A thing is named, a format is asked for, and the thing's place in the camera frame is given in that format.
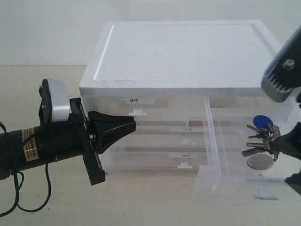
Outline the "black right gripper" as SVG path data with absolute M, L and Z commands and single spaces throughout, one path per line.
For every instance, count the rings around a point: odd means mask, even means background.
M 301 87 L 297 88 L 296 102 L 301 103 Z M 283 153 L 298 160 L 301 159 L 301 123 L 297 122 L 294 128 L 287 134 L 279 136 L 279 129 L 276 126 L 271 127 L 272 133 L 276 137 L 269 141 L 268 152 L 270 154 Z

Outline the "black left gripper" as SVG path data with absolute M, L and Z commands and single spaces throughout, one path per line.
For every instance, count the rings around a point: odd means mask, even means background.
M 105 171 L 102 168 L 98 154 L 103 154 L 118 140 L 136 130 L 133 116 L 116 116 L 88 112 L 89 120 L 82 106 L 81 98 L 70 99 L 71 114 L 69 120 L 75 124 L 76 135 L 82 147 L 82 157 L 91 185 L 105 181 Z

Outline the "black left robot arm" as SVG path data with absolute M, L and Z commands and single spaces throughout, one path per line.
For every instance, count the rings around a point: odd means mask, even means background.
M 136 130 L 132 116 L 84 113 L 81 98 L 71 99 L 66 121 L 41 122 L 0 136 L 0 178 L 47 163 L 82 156 L 92 185 L 105 181 L 99 155 Z

